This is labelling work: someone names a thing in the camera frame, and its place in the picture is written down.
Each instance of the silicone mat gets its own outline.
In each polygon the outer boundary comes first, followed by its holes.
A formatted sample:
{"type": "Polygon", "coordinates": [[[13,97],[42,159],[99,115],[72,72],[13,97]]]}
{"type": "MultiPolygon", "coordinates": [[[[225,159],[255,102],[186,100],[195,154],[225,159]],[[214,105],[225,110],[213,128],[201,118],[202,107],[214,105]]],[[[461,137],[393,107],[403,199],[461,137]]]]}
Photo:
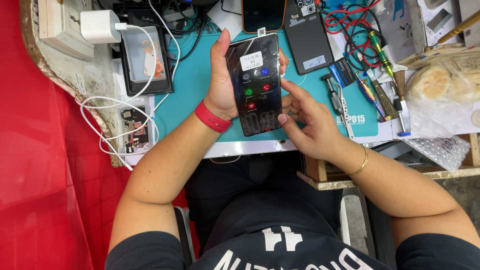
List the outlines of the silicone mat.
{"type": "MultiPolygon", "coordinates": [[[[284,54],[291,58],[291,52],[288,47],[287,38],[283,30],[277,31],[279,44],[284,54]]],[[[193,53],[185,60],[180,61],[173,82],[174,92],[163,102],[155,112],[155,123],[160,130],[160,138],[177,127],[190,113],[193,112],[198,103],[205,97],[210,82],[210,47],[218,38],[219,33],[215,31],[211,34],[204,31],[197,47],[193,53]]],[[[252,34],[240,34],[235,40],[241,40],[253,36],[252,34]]],[[[195,42],[197,34],[191,33],[179,38],[182,55],[185,55],[195,42]]],[[[177,48],[173,42],[170,43],[169,50],[177,54],[177,48]]],[[[293,61],[290,60],[290,66],[285,72],[285,78],[300,85],[315,98],[316,101],[326,104],[334,117],[336,114],[330,104],[327,95],[327,87],[320,77],[330,72],[328,67],[316,70],[300,76],[297,74],[293,61]]],[[[156,104],[163,98],[164,94],[155,96],[156,104]]],[[[374,107],[363,96],[356,84],[351,84],[344,88],[344,96],[347,101],[348,112],[352,116],[352,129],[355,137],[376,136],[378,134],[377,113],[374,107]]],[[[340,118],[337,118],[339,130],[347,136],[347,130],[342,124],[340,118]]],[[[283,140],[288,139],[283,129],[277,129],[250,137],[243,136],[241,125],[238,118],[233,119],[231,127],[223,133],[218,142],[236,142],[236,141],[263,141],[263,140],[283,140]]]]}

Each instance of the orange phone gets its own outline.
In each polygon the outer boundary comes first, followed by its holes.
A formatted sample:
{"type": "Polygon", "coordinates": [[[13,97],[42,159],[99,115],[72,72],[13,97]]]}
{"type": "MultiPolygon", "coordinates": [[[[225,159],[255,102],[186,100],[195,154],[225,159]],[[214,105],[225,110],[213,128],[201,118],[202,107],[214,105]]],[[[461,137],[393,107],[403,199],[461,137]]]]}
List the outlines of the orange phone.
{"type": "Polygon", "coordinates": [[[287,0],[242,0],[243,30],[257,33],[265,27],[266,32],[280,30],[283,26],[287,0]]]}

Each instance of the red watch band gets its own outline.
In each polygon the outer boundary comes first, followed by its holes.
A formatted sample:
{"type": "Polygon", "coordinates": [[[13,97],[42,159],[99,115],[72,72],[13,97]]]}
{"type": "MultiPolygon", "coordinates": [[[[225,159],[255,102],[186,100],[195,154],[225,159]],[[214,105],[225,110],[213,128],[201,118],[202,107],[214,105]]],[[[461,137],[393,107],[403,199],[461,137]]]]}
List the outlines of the red watch band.
{"type": "Polygon", "coordinates": [[[204,101],[200,101],[198,106],[195,108],[195,114],[198,119],[206,124],[209,128],[224,133],[228,127],[232,124],[232,121],[225,121],[221,118],[216,117],[211,111],[205,107],[204,101]]]}

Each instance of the hand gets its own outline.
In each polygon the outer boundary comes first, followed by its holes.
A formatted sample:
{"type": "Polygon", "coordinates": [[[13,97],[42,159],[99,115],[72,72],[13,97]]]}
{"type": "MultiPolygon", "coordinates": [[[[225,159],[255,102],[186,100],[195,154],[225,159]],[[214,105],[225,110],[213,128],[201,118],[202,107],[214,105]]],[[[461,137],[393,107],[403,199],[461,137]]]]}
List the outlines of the hand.
{"type": "Polygon", "coordinates": [[[282,79],[281,85],[290,93],[282,97],[283,111],[278,116],[285,133],[306,156],[334,162],[351,140],[340,133],[325,104],[316,102],[305,89],[293,82],[282,79]],[[300,129],[295,121],[307,125],[300,129]]]}
{"type": "MultiPolygon", "coordinates": [[[[225,28],[218,40],[210,49],[210,87],[204,99],[204,104],[216,117],[231,120],[238,116],[237,105],[233,95],[233,85],[227,68],[225,54],[230,45],[230,33],[225,28]]],[[[280,49],[280,73],[283,74],[288,66],[288,58],[280,49]]]]}

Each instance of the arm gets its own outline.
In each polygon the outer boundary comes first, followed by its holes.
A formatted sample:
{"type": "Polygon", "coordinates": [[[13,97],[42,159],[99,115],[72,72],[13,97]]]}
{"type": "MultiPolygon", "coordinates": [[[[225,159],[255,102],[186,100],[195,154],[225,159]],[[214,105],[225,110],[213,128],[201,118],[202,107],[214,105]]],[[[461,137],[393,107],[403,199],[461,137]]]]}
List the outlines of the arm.
{"type": "MultiPolygon", "coordinates": [[[[227,29],[210,49],[211,79],[204,104],[215,116],[230,120],[238,115],[225,54],[227,29]]],[[[281,73],[288,59],[280,52],[281,73]]],[[[138,162],[123,191],[113,220],[108,251],[124,239],[143,232],[161,231],[179,238],[172,200],[220,136],[190,114],[138,162]]]]}
{"type": "MultiPolygon", "coordinates": [[[[292,82],[282,81],[290,93],[278,118],[295,146],[305,155],[326,160],[346,173],[365,161],[364,148],[341,135],[330,110],[292,82]],[[300,130],[295,121],[306,123],[300,130]]],[[[361,191],[392,216],[395,245],[420,233],[442,233],[480,247],[477,232],[464,210],[435,181],[399,162],[369,150],[365,169],[352,176],[361,191]]]]}

